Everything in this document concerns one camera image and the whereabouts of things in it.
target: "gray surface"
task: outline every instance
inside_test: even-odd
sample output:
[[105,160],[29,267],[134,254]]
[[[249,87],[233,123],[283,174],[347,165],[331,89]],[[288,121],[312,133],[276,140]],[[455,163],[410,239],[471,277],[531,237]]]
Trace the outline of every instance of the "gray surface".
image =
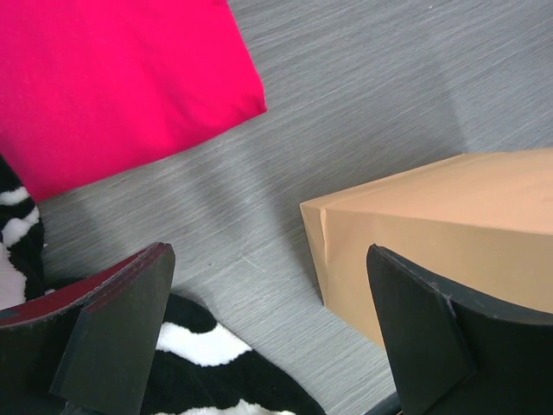
[[330,415],[360,414],[392,389],[389,369],[322,307],[298,204],[462,151],[552,145],[553,3],[231,5],[270,112],[43,203],[48,270],[86,276],[170,242],[177,291]]

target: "folded red cloth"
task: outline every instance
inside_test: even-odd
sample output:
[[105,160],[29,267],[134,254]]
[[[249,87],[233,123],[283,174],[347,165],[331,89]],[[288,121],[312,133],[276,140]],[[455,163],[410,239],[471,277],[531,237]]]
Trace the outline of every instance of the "folded red cloth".
[[0,151],[37,201],[264,111],[224,0],[0,3]]

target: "brown box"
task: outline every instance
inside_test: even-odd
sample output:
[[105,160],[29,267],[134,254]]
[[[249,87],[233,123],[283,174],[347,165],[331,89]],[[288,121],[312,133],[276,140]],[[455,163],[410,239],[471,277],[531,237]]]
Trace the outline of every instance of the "brown box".
[[553,149],[466,154],[301,205],[325,305],[383,346],[371,244],[553,313]]

